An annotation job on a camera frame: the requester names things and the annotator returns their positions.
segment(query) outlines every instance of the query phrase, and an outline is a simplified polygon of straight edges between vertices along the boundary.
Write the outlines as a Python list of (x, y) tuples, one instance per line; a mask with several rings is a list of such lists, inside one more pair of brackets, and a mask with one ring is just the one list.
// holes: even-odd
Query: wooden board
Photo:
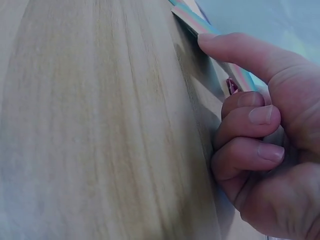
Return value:
[(166, 0), (0, 0), (0, 239), (225, 239), (187, 35)]

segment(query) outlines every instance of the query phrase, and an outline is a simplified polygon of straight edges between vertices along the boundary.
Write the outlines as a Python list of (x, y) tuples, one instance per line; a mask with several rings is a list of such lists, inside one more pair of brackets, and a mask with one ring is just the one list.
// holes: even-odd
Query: white surface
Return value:
[(223, 34), (242, 32), (320, 64), (319, 0), (196, 0)]

